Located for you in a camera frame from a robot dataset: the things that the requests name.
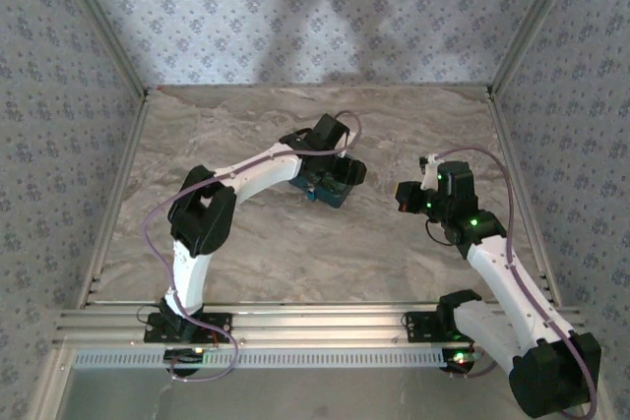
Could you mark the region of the blue starry night painted box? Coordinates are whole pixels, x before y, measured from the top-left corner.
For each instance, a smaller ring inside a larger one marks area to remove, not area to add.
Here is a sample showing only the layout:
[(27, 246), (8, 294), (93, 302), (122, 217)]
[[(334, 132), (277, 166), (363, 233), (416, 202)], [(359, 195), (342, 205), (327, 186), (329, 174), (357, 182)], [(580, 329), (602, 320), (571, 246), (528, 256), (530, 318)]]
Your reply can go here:
[(321, 202), (333, 209), (340, 208), (354, 186), (336, 181), (330, 173), (299, 174), (288, 181), (299, 189), (307, 200)]

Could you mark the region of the right controller board with LED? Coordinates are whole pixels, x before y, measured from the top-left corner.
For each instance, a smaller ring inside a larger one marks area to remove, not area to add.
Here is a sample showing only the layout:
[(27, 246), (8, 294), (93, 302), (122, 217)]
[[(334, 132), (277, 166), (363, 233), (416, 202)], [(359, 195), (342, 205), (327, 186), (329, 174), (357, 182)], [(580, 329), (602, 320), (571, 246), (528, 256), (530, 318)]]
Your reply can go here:
[(467, 349), (443, 349), (445, 365), (440, 367), (440, 370), (453, 377), (469, 377), (475, 362), (479, 361), (484, 354), (483, 349), (476, 349), (474, 346)]

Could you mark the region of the controller board with led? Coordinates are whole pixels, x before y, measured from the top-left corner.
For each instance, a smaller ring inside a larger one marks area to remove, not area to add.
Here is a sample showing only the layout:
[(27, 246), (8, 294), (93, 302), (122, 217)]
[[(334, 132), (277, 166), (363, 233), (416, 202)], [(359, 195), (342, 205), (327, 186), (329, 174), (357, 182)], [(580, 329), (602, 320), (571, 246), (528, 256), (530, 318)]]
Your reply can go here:
[(201, 348), (166, 349), (162, 363), (172, 376), (188, 378), (199, 371), (203, 358), (204, 351)]
[(474, 346), (467, 349), (443, 349), (445, 365), (440, 367), (440, 370), (453, 377), (469, 377), (475, 362), (479, 361), (484, 354), (483, 349), (476, 349)]

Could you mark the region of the grey metal shelf plate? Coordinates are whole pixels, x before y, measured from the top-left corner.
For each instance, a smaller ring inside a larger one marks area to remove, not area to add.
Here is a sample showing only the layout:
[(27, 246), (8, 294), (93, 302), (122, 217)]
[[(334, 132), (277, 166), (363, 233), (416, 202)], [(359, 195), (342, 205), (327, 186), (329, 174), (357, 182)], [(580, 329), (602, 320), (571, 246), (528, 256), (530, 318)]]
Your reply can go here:
[(527, 420), (497, 372), (241, 369), (200, 384), (163, 369), (77, 370), (58, 420)]

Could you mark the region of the left controller board with LED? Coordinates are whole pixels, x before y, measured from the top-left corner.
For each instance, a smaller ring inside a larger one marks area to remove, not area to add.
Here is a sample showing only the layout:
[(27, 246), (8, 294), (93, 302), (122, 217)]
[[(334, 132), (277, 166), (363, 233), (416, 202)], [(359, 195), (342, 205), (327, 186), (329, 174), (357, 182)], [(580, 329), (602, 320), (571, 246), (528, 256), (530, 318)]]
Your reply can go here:
[(203, 358), (204, 351), (201, 348), (166, 349), (162, 363), (172, 376), (188, 378), (199, 371)]

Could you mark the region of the aluminium table edge rail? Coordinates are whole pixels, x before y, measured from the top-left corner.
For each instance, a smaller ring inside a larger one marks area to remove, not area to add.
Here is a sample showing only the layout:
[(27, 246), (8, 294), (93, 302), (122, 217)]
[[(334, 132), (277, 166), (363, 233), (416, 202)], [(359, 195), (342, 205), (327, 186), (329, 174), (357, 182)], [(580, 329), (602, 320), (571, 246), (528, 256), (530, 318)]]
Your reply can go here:
[(506, 119), (501, 107), (496, 102), (491, 86), (487, 87), (486, 94), (498, 141), (505, 158), (506, 166), (510, 171), (512, 187), (516, 195), (519, 213), (534, 254), (535, 263), (539, 272), (538, 278), (542, 281), (543, 292), (547, 299), (551, 301), (554, 306), (561, 307), (563, 305), (562, 296), (553, 274), (540, 227), (536, 221), (534, 206), (528, 193), (526, 179), (521, 169)]
[(135, 154), (140, 141), (141, 133), (146, 121), (149, 107), (147, 106), (150, 91), (146, 90), (141, 97), (137, 114), (133, 120), (127, 137), (124, 152), (119, 163), (116, 177), (107, 201), (104, 217), (101, 222), (97, 237), (94, 241), (94, 249), (81, 290), (79, 292), (76, 308), (85, 309), (90, 303), (92, 288), (98, 283), (102, 273), (102, 266), (113, 235), (114, 227), (120, 212), (123, 193), (129, 178)]

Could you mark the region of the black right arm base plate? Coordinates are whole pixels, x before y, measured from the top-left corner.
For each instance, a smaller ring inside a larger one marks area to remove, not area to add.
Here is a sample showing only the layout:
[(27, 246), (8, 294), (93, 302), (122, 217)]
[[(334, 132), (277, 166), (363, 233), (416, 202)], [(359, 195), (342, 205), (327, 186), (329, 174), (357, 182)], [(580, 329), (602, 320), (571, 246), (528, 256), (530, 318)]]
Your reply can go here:
[(409, 343), (420, 342), (462, 342), (471, 343), (472, 340), (460, 333), (453, 321), (434, 312), (405, 312), (401, 323), (406, 331)]

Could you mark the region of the long aluminium mounting rail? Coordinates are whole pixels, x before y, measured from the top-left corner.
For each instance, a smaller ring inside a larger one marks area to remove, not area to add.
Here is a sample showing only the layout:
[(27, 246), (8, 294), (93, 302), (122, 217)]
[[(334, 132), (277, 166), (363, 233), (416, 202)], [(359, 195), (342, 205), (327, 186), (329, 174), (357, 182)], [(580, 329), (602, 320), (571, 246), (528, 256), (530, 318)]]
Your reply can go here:
[[(406, 312), (433, 312), (434, 303), (208, 304), (210, 313), (232, 315), (231, 334), (243, 348), (399, 347), (408, 343)], [(75, 347), (143, 344), (148, 305), (97, 303), (61, 313), (53, 342)]]

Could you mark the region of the aluminium frame post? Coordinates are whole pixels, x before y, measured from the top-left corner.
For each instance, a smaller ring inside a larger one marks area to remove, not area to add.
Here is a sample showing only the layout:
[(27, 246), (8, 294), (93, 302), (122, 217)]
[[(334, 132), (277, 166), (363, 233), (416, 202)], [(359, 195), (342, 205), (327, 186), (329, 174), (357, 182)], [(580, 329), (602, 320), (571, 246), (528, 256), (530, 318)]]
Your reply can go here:
[(105, 52), (113, 61), (118, 74), (138, 98), (146, 96), (146, 88), (136, 72), (130, 58), (118, 40), (111, 22), (105, 15), (98, 0), (77, 0), (88, 17), (91, 26), (102, 43)]
[(506, 90), (556, 0), (532, 0), (519, 20), (516, 32), (508, 44), (497, 70), (488, 84), (488, 94), (495, 100)]

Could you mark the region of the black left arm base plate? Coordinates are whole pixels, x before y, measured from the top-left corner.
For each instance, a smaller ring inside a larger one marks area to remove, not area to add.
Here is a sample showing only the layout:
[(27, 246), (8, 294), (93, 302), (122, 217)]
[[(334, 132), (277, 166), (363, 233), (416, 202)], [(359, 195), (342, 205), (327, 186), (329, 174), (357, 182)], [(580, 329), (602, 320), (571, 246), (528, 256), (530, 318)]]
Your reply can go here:
[(198, 313), (195, 319), (203, 324), (190, 321), (173, 314), (151, 313), (148, 316), (143, 341), (145, 343), (201, 343), (228, 344), (225, 334), (210, 330), (212, 325), (226, 332), (231, 332), (232, 315), (230, 313)]

